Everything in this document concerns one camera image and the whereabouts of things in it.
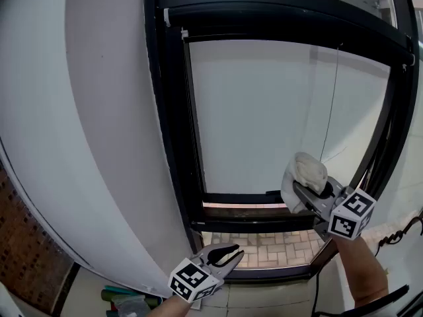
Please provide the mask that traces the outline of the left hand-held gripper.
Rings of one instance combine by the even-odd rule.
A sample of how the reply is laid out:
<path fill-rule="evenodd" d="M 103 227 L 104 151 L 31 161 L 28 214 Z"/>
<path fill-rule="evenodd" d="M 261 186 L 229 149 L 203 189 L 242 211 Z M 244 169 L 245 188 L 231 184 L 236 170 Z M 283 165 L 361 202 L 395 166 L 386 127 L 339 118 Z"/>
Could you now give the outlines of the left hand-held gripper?
<path fill-rule="evenodd" d="M 245 253 L 238 249 L 239 245 L 233 243 L 205 246 L 195 257 L 184 258 L 171 272 L 169 288 L 188 303 L 213 295 L 223 285 L 220 278 L 227 277 L 243 259 Z"/>

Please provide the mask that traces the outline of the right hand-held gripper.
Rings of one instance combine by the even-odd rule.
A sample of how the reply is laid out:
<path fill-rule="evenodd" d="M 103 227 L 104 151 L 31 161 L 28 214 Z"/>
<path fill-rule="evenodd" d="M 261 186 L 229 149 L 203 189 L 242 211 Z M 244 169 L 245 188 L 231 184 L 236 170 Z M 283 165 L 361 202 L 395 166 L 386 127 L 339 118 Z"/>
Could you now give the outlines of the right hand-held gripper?
<path fill-rule="evenodd" d="M 317 214 L 313 228 L 323 240 L 331 236 L 355 240 L 368 225 L 377 203 L 363 190 L 344 187 L 332 176 L 320 194 L 299 182 L 293 183 L 293 190 L 306 208 Z"/>

